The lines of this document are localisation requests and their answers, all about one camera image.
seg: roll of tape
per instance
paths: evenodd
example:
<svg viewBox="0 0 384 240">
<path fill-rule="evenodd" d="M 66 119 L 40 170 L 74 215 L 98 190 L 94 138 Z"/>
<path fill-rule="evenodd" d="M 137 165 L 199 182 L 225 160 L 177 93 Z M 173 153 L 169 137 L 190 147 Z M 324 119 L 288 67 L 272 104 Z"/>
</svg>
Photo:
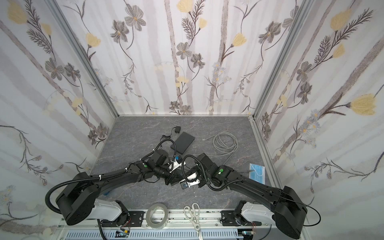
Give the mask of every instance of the roll of tape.
<svg viewBox="0 0 384 240">
<path fill-rule="evenodd" d="M 152 217 L 153 213 L 159 209 L 164 211 L 164 219 L 159 223 L 153 223 L 151 220 L 151 217 Z M 147 220 L 148 226 L 150 226 L 151 228 L 153 228 L 155 230 L 160 230 L 168 224 L 168 209 L 164 204 L 154 204 L 148 209 L 145 218 Z"/>
</svg>

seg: red wire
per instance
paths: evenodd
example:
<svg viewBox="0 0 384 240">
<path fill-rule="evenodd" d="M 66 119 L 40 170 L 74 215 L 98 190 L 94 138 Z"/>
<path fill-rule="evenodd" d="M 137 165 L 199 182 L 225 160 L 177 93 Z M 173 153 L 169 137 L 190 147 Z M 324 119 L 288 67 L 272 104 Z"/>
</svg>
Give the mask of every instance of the red wire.
<svg viewBox="0 0 384 240">
<path fill-rule="evenodd" d="M 131 221 L 131 219 L 132 219 L 132 218 L 130 218 L 129 221 L 128 221 L 126 224 L 124 224 L 123 226 L 121 226 L 121 228 L 125 227 L 125 226 Z"/>
</svg>

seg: black robotic arm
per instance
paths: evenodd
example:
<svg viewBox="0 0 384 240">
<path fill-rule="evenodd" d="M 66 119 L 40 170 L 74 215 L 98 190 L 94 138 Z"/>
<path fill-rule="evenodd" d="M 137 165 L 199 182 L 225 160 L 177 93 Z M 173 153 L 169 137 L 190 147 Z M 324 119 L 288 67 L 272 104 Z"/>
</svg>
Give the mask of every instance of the black robotic arm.
<svg viewBox="0 0 384 240">
<path fill-rule="evenodd" d="M 274 213 L 272 219 L 276 222 L 278 229 L 291 238 L 299 239 L 307 209 L 293 189 L 287 186 L 279 189 L 253 181 L 228 166 L 217 166 L 204 153 L 198 157 L 187 155 L 184 159 L 176 160 L 175 153 L 173 157 L 169 157 L 166 151 L 157 149 L 158 147 L 123 170 L 91 176 L 82 172 L 73 180 L 58 184 L 47 193 L 45 199 L 47 206 L 54 212 L 62 214 L 68 225 L 74 225 L 88 218 L 98 196 L 117 187 L 140 182 L 154 175 L 163 178 L 166 185 L 175 185 L 180 182 L 186 184 L 186 180 L 188 182 L 199 180 L 199 187 L 208 185 L 214 191 L 229 187 L 261 203 Z M 194 159 L 196 166 L 185 172 L 184 162 L 188 157 Z M 181 162 L 181 168 L 171 171 L 177 161 Z M 189 180 L 187 177 L 193 173 L 196 173 L 196 178 Z M 65 189 L 56 198 L 58 206 L 56 208 L 50 202 L 50 195 L 54 190 L 65 185 Z"/>
</svg>

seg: yellow flower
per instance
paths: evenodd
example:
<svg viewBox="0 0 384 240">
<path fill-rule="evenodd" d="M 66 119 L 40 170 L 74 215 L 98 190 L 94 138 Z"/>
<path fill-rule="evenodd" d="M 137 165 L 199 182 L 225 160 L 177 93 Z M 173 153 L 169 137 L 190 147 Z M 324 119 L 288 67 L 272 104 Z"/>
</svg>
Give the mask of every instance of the yellow flower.
<svg viewBox="0 0 384 240">
<path fill-rule="evenodd" d="M 50 112 L 48 110 L 44 110 L 43 111 L 43 114 L 46 115 L 46 116 L 49 116 L 50 115 Z"/>
<path fill-rule="evenodd" d="M 283 107 L 287 106 L 287 97 L 285 95 L 281 95 L 280 99 L 277 100 L 277 105 L 280 105 L 280 103 L 283 103 Z"/>
<path fill-rule="evenodd" d="M 176 7 L 180 12 L 188 13 L 192 11 L 192 0 L 180 0 Z"/>
<path fill-rule="evenodd" d="M 184 76 L 179 76 L 179 77 L 177 77 L 176 78 L 176 80 L 178 81 L 178 82 L 185 82 L 185 83 L 188 83 L 189 82 L 189 79 L 188 78 L 186 78 L 186 77 L 184 77 Z"/>
<path fill-rule="evenodd" d="M 49 111 L 53 111 L 55 108 L 54 108 L 54 106 L 52 104 L 48 104 L 47 109 Z"/>
<path fill-rule="evenodd" d="M 204 18 L 199 19 L 199 28 L 204 28 L 207 25 L 207 21 Z"/>
<path fill-rule="evenodd" d="M 335 51 L 333 52 L 333 57 L 334 58 L 338 58 L 338 57 L 341 57 L 342 55 L 344 55 L 345 53 L 345 48 L 344 48 L 344 45 L 343 44 L 340 44 L 336 49 Z"/>
<path fill-rule="evenodd" d="M 48 34 L 49 36 L 52 34 L 52 29 L 51 29 L 51 26 L 49 24 L 42 23 L 41 27 L 43 28 L 44 32 L 46 34 Z"/>
<path fill-rule="evenodd" d="M 241 33 L 236 34 L 235 38 L 233 39 L 232 45 L 237 47 L 243 45 L 247 40 L 245 39 L 244 35 Z"/>
<path fill-rule="evenodd" d="M 92 33 L 87 33 L 85 39 L 87 40 L 88 45 L 90 45 L 91 47 L 97 47 L 100 45 L 101 42 L 101 40 L 94 36 Z"/>
<path fill-rule="evenodd" d="M 76 108 L 78 105 L 80 105 L 82 103 L 83 103 L 82 98 L 74 98 L 74 100 L 72 102 L 72 107 Z"/>
<path fill-rule="evenodd" d="M 359 115 L 374 115 L 375 111 L 373 109 L 376 107 L 375 101 L 376 98 L 372 93 L 365 94 L 350 102 L 350 106 L 347 105 L 347 107 L 351 108 L 355 113 Z"/>
<path fill-rule="evenodd" d="M 333 18 L 331 18 L 331 28 L 334 31 L 339 31 L 348 21 L 351 16 L 351 9 L 345 12 L 339 12 Z"/>
<path fill-rule="evenodd" d="M 8 18 L 17 24 L 26 23 L 26 14 L 23 8 L 15 1 L 9 1 Z"/>
</svg>

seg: black cable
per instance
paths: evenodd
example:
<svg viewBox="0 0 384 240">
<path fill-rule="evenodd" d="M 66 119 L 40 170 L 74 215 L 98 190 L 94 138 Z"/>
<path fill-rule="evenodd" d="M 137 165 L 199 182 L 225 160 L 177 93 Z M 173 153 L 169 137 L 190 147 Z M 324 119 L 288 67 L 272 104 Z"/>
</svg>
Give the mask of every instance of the black cable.
<svg viewBox="0 0 384 240">
<path fill-rule="evenodd" d="M 272 224 L 270 225 L 269 231 L 267 232 L 267 234 L 265 236 L 263 236 L 262 238 L 260 238 L 259 240 L 265 239 L 268 236 L 268 234 L 271 232 L 271 229 L 272 229 Z"/>
<path fill-rule="evenodd" d="M 172 129 L 171 129 L 171 131 L 170 131 L 170 135 L 169 136 L 166 136 L 166 135 L 162 135 L 161 136 L 161 139 L 160 139 L 160 141 L 163 139 L 163 138 L 166 138 L 166 139 L 169 139 L 171 136 L 172 136 L 172 133 L 173 133 L 173 129 L 175 129 L 176 127 L 173 127 Z"/>
<path fill-rule="evenodd" d="M 207 175 L 205 174 L 205 170 L 204 170 L 204 166 L 203 166 L 202 162 L 201 162 L 200 160 L 198 160 L 198 159 L 197 159 L 195 156 L 193 156 L 193 155 L 185 155 L 184 158 L 183 158 L 183 160 L 182 160 L 182 162 L 181 162 L 181 172 L 182 172 L 182 174 L 183 174 L 184 179 L 185 179 L 187 182 L 190 182 L 190 181 L 191 181 L 191 180 L 188 180 L 188 179 L 187 179 L 187 176 L 185 175 L 185 171 L 184 171 L 184 162 L 185 162 L 185 159 L 186 159 L 187 157 L 191 157 L 191 158 L 193 158 L 194 160 L 196 160 L 196 161 L 199 163 L 198 167 L 201 168 L 201 172 L 203 173 L 203 179 L 204 179 L 206 182 L 208 182 Z M 246 180 L 246 179 L 236 179 L 236 180 L 233 180 L 233 181 L 231 181 L 231 182 L 228 182 L 228 183 L 224 184 L 224 185 L 223 185 L 222 187 L 220 187 L 220 188 L 214 188 L 214 187 L 212 187 L 210 184 L 208 185 L 208 187 L 209 187 L 211 190 L 213 190 L 213 191 L 219 192 L 219 191 L 222 191 L 223 189 L 225 189 L 226 187 L 228 187 L 228 186 L 229 186 L 230 184 L 232 184 L 232 183 L 240 182 L 240 181 L 245 181 L 245 180 Z"/>
<path fill-rule="evenodd" d="M 156 183 L 156 182 L 158 182 L 159 180 L 160 180 L 160 177 L 157 177 L 157 180 L 154 181 L 154 182 L 151 182 L 151 181 L 148 181 L 148 180 L 144 179 L 144 181 L 149 182 L 149 183 Z"/>
<path fill-rule="evenodd" d="M 164 140 L 160 141 L 160 143 L 153 149 L 152 152 L 148 153 L 147 155 L 145 155 L 145 156 L 142 157 L 141 159 L 145 159 L 145 158 L 151 156 L 151 155 L 152 155 L 152 154 L 153 154 L 153 153 L 154 153 L 154 152 L 161 146 L 161 144 L 162 144 L 163 142 L 166 142 L 166 141 L 170 141 L 170 142 L 172 142 L 172 143 L 173 143 L 173 147 L 175 148 L 175 149 L 174 149 L 174 154 L 173 154 L 173 157 L 172 157 L 172 168 L 173 168 L 173 160 L 174 160 L 174 158 L 176 157 L 176 144 L 175 144 L 175 142 L 174 142 L 172 139 L 164 139 Z"/>
<path fill-rule="evenodd" d="M 306 207 L 310 207 L 310 208 L 312 208 L 313 210 L 315 210 L 315 211 L 317 212 L 317 214 L 319 215 L 319 221 L 318 221 L 317 223 L 315 223 L 315 224 L 312 224 L 312 225 L 303 225 L 303 227 L 312 227 L 312 226 L 316 226 L 316 225 L 318 225 L 318 224 L 320 223 L 320 221 L 321 221 L 321 215 L 320 215 L 320 213 L 319 213 L 316 209 L 314 209 L 313 207 L 311 207 L 311 206 L 309 206 L 309 205 L 306 205 L 306 204 L 304 204 L 304 203 L 301 203 L 301 202 L 296 202 L 296 201 L 293 201 L 293 200 L 291 200 L 291 199 L 287 199 L 287 198 L 285 198 L 285 197 L 281 197 L 281 198 L 282 198 L 282 199 L 285 199 L 285 200 L 288 200 L 288 201 L 291 201 L 291 202 L 295 202 L 295 203 L 304 205 L 304 206 L 306 206 Z"/>
<path fill-rule="evenodd" d="M 66 182 L 62 182 L 60 184 L 57 184 L 56 186 L 54 186 L 53 188 L 51 188 L 47 194 L 45 195 L 45 204 L 47 205 L 47 207 L 49 209 L 51 209 L 52 211 L 58 213 L 58 214 L 61 214 L 61 211 L 60 209 L 56 208 L 55 206 L 52 205 L 51 203 L 51 194 L 58 188 L 62 187 L 62 186 L 66 186 L 68 184 L 71 184 L 71 183 L 76 183 L 76 182 L 82 182 L 82 181 L 91 181 L 91 180 L 96 180 L 96 179 L 100 179 L 100 180 L 104 180 L 104 179 L 108 179 L 108 178 L 112 178 L 112 177 L 117 177 L 117 176 L 120 176 L 120 175 L 123 175 L 125 174 L 126 172 L 128 171 L 128 168 L 127 169 L 124 169 L 122 172 L 118 172 L 118 173 L 115 173 L 115 174 L 111 174 L 111 175 L 106 175 L 106 176 L 97 176 L 97 177 L 86 177 L 86 178 L 81 178 L 81 179 L 76 179 L 76 180 L 69 180 L 69 181 L 66 181 Z"/>
<path fill-rule="evenodd" d="M 100 235 L 101 235 L 102 239 L 107 240 L 107 238 L 104 236 L 103 230 L 101 229 L 100 219 L 97 220 L 97 224 L 99 225 L 99 231 L 100 231 Z"/>
</svg>

